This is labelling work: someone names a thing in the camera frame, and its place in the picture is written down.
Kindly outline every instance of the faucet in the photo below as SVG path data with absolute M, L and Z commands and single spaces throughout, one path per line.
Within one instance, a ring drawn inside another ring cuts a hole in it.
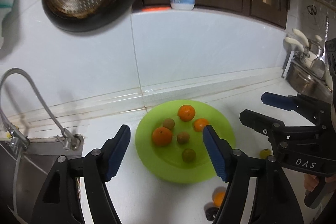
M 64 141 L 59 136 L 56 137 L 57 140 L 60 143 L 63 144 L 63 146 L 66 150 L 70 150 L 70 149 L 71 150 L 76 150 L 80 145 L 80 139 L 77 138 L 76 136 L 72 135 L 68 129 L 62 127 L 62 125 L 58 122 L 58 120 L 56 119 L 54 114 L 51 112 L 51 110 L 49 109 L 49 107 L 47 106 L 45 101 L 43 100 L 39 90 L 35 86 L 32 78 L 28 75 L 28 73 L 26 73 L 24 70 L 19 69 L 19 68 L 12 68 L 12 69 L 6 71 L 4 73 L 4 75 L 1 77 L 1 80 L 0 80 L 0 119 L 2 120 L 4 128 L 11 135 L 11 141 L 9 142 L 9 145 L 13 149 L 13 151 L 16 151 L 18 149 L 19 145 L 21 145 L 22 148 L 24 150 L 26 150 L 29 146 L 29 139 L 27 137 L 25 137 L 19 131 L 19 129 L 8 120 L 8 118 L 6 117 L 6 115 L 4 114 L 4 112 L 1 108 L 1 89 L 2 89 L 2 86 L 5 82 L 5 80 L 7 79 L 7 77 L 9 75 L 12 75 L 12 74 L 20 74 L 24 78 L 26 78 L 26 80 L 31 85 L 33 91 L 35 92 L 37 98 L 41 102 L 43 108 L 46 110 L 46 112 L 49 114 L 50 118 L 54 121 L 54 123 L 61 130 L 61 134 L 64 138 Z

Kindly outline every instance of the white countertop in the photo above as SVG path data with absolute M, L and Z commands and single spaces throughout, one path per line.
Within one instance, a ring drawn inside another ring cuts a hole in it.
M 264 92 L 296 95 L 296 92 L 285 80 L 277 79 L 225 93 L 199 97 L 196 100 L 205 102 L 222 112 L 229 120 L 235 133 L 236 148 L 241 149 L 249 156 L 258 157 L 260 150 L 271 148 L 271 145 L 268 143 L 267 137 L 240 123 L 239 114 L 244 109 L 277 118 L 287 126 L 311 125 L 296 112 L 263 105 L 260 98 Z M 77 127 L 76 133 L 84 136 L 83 155 L 94 148 L 100 148 L 105 140 L 113 138 L 122 124 L 127 124 L 131 128 L 131 142 L 118 174 L 107 183 L 111 200 L 122 224 L 210 223 L 205 218 L 204 206 L 212 201 L 213 191 L 217 187 L 226 187 L 226 183 L 222 182 L 220 178 L 214 177 L 197 184 L 181 185 L 161 180 L 150 173 L 139 159 L 134 143 L 137 125 L 146 112 L 142 109 L 89 119 L 81 121 L 80 126 Z M 307 208 L 303 203 L 305 197 L 303 174 L 292 170 L 285 170 L 285 173 L 298 198 L 305 223 L 309 223 L 315 215 L 315 210 Z M 251 179 L 241 223 L 248 223 L 254 197 L 254 185 L 255 179 Z M 85 222 L 92 224 L 84 187 L 81 190 L 81 200 Z

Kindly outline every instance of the sink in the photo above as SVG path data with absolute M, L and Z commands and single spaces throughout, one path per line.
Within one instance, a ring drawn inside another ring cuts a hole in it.
M 0 193 L 8 207 L 29 223 L 34 204 L 57 158 L 82 156 L 83 138 L 76 150 L 65 150 L 55 138 L 32 139 L 26 151 L 14 154 L 7 143 L 0 142 Z

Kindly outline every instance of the finger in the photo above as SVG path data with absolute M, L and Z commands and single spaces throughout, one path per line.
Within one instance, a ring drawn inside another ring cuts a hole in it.
M 304 181 L 313 188 L 315 188 L 319 184 L 319 179 L 316 176 L 315 178 L 313 178 L 311 175 L 308 174 L 304 175 Z
M 314 191 L 314 187 L 310 186 L 306 181 L 303 183 L 303 186 L 306 190 L 308 190 L 309 192 L 313 192 Z
M 326 183 L 331 183 L 331 182 L 334 182 L 334 181 L 336 181 L 336 175 L 333 175 L 330 178 L 325 178 Z

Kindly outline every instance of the plate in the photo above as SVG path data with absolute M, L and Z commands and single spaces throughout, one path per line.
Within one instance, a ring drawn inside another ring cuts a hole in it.
M 194 119 L 183 122 L 177 115 L 182 105 L 191 105 L 196 111 Z M 157 147 L 152 142 L 153 131 L 162 126 L 166 118 L 175 121 L 172 130 L 172 142 L 165 147 Z M 229 142 L 232 148 L 236 140 L 229 121 L 215 108 L 201 102 L 191 100 L 170 101 L 149 111 L 140 121 L 135 134 L 135 146 L 145 167 L 161 179 L 176 183 L 197 183 L 208 180 L 216 175 L 209 155 L 203 143 L 202 132 L 193 130 L 193 122 L 198 118 L 206 118 L 215 129 L 218 136 Z M 176 136 L 182 131 L 190 134 L 188 143 L 180 145 Z M 191 148 L 196 152 L 192 163 L 182 160 L 182 152 Z

